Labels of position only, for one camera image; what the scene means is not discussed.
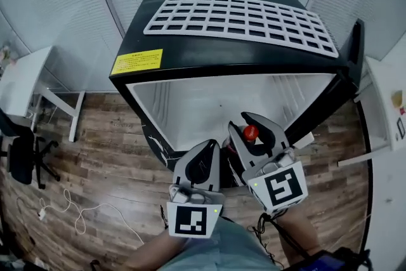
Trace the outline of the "white desk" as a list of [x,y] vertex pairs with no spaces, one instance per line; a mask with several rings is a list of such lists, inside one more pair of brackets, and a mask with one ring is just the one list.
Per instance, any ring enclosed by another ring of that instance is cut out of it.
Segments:
[[86,92],[80,91],[75,107],[63,101],[41,80],[45,63],[54,50],[49,46],[23,56],[8,65],[0,77],[0,109],[9,116],[25,117],[32,113],[31,130],[35,130],[41,99],[45,98],[72,118],[69,141],[74,142],[82,103]]

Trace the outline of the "white grid shelf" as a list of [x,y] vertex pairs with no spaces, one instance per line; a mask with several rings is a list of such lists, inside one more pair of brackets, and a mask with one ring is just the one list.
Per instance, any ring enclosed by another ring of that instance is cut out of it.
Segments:
[[237,39],[339,56],[317,14],[262,0],[165,0],[143,32]]

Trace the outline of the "pink flower bunch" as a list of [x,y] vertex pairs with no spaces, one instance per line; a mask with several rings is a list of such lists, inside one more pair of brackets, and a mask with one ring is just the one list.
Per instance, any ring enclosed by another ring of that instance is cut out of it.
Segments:
[[18,60],[16,49],[8,44],[0,47],[0,67],[5,69],[9,65],[14,65]]

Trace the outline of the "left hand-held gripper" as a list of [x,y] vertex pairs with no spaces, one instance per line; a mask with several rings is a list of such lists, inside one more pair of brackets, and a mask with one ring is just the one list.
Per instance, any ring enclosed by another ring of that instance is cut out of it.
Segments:
[[186,152],[174,167],[167,202],[169,235],[209,238],[225,201],[219,192],[220,147],[206,140]]

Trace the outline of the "black office chair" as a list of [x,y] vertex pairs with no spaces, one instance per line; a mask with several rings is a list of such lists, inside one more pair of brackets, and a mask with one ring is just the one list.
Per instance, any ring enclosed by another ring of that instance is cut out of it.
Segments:
[[36,136],[28,126],[22,126],[14,123],[0,109],[0,132],[13,139],[8,145],[6,151],[0,150],[0,158],[5,157],[7,161],[8,172],[18,182],[24,185],[32,183],[32,172],[36,172],[37,184],[40,189],[45,189],[45,184],[41,183],[41,170],[45,170],[56,181],[60,181],[60,176],[54,173],[43,159],[51,152],[51,148],[57,148],[57,141],[50,141],[43,149],[39,144],[45,139]]

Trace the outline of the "black mini fridge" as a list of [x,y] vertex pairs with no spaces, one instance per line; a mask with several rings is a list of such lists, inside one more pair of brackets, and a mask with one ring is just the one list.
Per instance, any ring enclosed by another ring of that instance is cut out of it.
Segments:
[[[110,80],[141,125],[152,125],[174,151],[186,152],[209,139],[223,143],[230,121],[244,125],[242,112],[277,123],[296,145],[358,91],[365,39],[361,20],[341,48],[324,26],[339,52],[331,58],[237,39],[144,34],[164,1],[141,2]],[[298,0],[262,1],[307,10]]]

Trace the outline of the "person's left forearm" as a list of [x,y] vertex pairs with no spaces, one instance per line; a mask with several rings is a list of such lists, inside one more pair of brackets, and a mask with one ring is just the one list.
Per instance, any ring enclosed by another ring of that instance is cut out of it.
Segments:
[[173,237],[163,231],[150,242],[140,246],[126,262],[130,271],[154,271],[183,251],[188,239]]

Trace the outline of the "person's right forearm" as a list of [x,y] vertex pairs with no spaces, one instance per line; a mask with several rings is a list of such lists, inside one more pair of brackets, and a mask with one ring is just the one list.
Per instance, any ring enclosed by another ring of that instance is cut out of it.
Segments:
[[[300,205],[289,208],[282,216],[276,218],[275,221],[276,224],[281,226],[310,256],[322,250],[317,231]],[[290,266],[304,260],[281,235],[279,237],[285,257]]]

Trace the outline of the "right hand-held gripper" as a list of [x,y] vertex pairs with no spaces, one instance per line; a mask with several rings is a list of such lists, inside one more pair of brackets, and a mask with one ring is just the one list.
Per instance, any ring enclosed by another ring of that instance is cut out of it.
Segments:
[[302,202],[308,196],[305,173],[293,149],[288,148],[284,129],[259,114],[242,112],[241,116],[259,131],[256,144],[245,141],[246,147],[239,126],[228,123],[229,137],[245,170],[242,179],[250,193],[270,215]]

